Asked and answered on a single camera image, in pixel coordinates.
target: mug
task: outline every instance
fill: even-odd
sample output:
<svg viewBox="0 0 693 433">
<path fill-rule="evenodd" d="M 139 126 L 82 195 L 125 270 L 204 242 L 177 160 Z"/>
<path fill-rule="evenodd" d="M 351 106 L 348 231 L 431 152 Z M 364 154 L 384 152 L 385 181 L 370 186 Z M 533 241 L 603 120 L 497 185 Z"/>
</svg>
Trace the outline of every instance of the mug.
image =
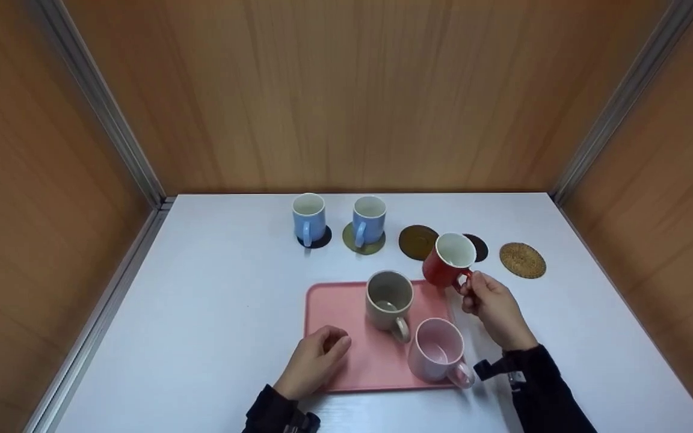
<svg viewBox="0 0 693 433">
<path fill-rule="evenodd" d="M 472 277 L 469 268 L 477 255 L 475 246 L 463 234 L 445 233 L 438 236 L 434 249 L 421 265 L 421 271 L 424 279 L 435 287 L 453 285 L 459 291 L 459 276 Z"/>
<path fill-rule="evenodd" d="M 325 236 L 325 200 L 307 192 L 294 200 L 294 233 L 309 248 Z"/>
<path fill-rule="evenodd" d="M 355 247 L 362 248 L 363 244 L 378 242 L 384 233 L 386 216 L 387 205 L 376 195 L 366 195 L 357 199 L 352 211 Z"/>
<path fill-rule="evenodd" d="M 429 318 L 416 327 L 408 351 L 408 367 L 425 382 L 445 378 L 467 389 L 475 383 L 473 370 L 464 363 L 464 337 L 454 324 L 441 318 Z"/>
<path fill-rule="evenodd" d="M 379 330 L 391 331 L 401 343 L 410 342 L 405 317 L 413 302 L 413 285 L 404 275 L 380 271 L 368 279 L 365 310 L 368 320 Z"/>
</svg>

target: plastic tray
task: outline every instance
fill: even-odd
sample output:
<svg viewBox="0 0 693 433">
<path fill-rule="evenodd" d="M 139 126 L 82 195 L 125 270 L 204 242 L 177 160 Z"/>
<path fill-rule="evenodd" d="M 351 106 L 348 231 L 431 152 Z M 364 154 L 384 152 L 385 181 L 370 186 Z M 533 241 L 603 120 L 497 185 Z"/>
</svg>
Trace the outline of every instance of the plastic tray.
<svg viewBox="0 0 693 433">
<path fill-rule="evenodd" d="M 427 318 L 451 320 L 445 291 L 424 280 L 412 281 L 413 304 L 408 327 L 411 335 Z M 378 331 L 365 317 L 366 282 L 320 283 L 306 292 L 304 335 L 330 324 L 349 332 L 352 348 L 346 363 L 322 391 L 355 392 L 385 391 L 413 388 L 453 387 L 449 381 L 430 384 L 413 376 L 408 369 L 407 352 L 389 332 Z"/>
</svg>

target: brown coaster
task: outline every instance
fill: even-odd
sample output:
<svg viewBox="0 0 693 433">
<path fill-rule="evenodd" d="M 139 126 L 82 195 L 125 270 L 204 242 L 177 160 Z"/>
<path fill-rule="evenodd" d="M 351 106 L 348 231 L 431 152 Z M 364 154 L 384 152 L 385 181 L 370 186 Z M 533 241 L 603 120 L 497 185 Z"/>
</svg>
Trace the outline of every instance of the brown coaster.
<svg viewBox="0 0 693 433">
<path fill-rule="evenodd" d="M 475 263 L 486 260 L 486 257 L 488 257 L 488 246 L 483 239 L 470 233 L 465 233 L 464 237 L 470 239 L 470 242 L 475 246 L 475 252 L 478 253 L 478 257 L 475 257 Z"/>
<path fill-rule="evenodd" d="M 385 243 L 387 243 L 387 232 L 381 234 L 378 242 L 373 244 L 363 244 L 362 248 L 357 248 L 354 244 L 354 230 L 352 230 L 352 223 L 349 223 L 344 227 L 343 232 L 341 232 L 341 238 L 344 241 L 344 245 L 347 248 L 354 251 L 355 253 L 362 254 L 364 256 L 369 256 L 373 253 L 379 252 Z"/>
<path fill-rule="evenodd" d="M 399 249 L 413 260 L 427 258 L 435 247 L 437 232 L 427 226 L 408 226 L 399 233 Z"/>
<path fill-rule="evenodd" d="M 322 238 L 317 239 L 317 241 L 314 241 L 312 243 L 312 246 L 310 247 L 311 250 L 315 250 L 317 248 L 322 248 L 325 245 L 327 245 L 330 242 L 330 239 L 333 237 L 333 233 L 330 231 L 330 226 L 325 226 L 325 234 L 322 236 Z M 306 248 L 303 245 L 303 239 L 296 237 L 297 241 L 299 241 L 299 244 L 301 247 Z"/>
<path fill-rule="evenodd" d="M 504 244 L 499 250 L 504 268 L 523 278 L 538 278 L 547 271 L 547 263 L 533 247 L 518 242 Z"/>
</svg>

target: gray mug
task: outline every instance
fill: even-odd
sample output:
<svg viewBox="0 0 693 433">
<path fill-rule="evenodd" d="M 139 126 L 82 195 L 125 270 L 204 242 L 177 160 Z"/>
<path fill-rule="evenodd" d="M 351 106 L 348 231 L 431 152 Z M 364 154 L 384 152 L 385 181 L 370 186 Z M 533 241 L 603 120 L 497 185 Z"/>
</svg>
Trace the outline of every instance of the gray mug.
<svg viewBox="0 0 693 433">
<path fill-rule="evenodd" d="M 410 342 L 405 317 L 413 302 L 413 285 L 395 271 L 379 271 L 372 275 L 365 292 L 368 320 L 380 331 L 391 331 L 401 343 Z"/>
</svg>

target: white table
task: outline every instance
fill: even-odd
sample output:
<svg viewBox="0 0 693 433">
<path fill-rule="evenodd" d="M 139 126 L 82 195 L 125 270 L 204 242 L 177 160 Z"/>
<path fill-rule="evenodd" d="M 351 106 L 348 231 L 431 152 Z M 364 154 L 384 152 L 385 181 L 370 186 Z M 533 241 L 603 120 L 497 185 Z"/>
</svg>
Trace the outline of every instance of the white table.
<svg viewBox="0 0 693 433">
<path fill-rule="evenodd" d="M 325 195 L 333 240 L 305 250 L 293 195 L 180 195 L 58 424 L 59 432 L 241 431 L 302 336 L 314 283 L 378 269 L 420 279 L 397 236 L 410 224 L 473 233 L 476 269 L 512 288 L 597 430 L 693 432 L 693 400 L 546 194 L 383 194 L 387 244 L 369 257 L 341 241 L 359 195 Z M 512 275 L 502 244 L 535 247 L 538 280 Z M 458 302 L 449 293 L 452 302 Z M 469 364 L 499 358 L 477 318 L 457 312 Z M 474 389 L 330 395 L 304 403 L 323 433 L 520 431 L 506 379 Z"/>
</svg>

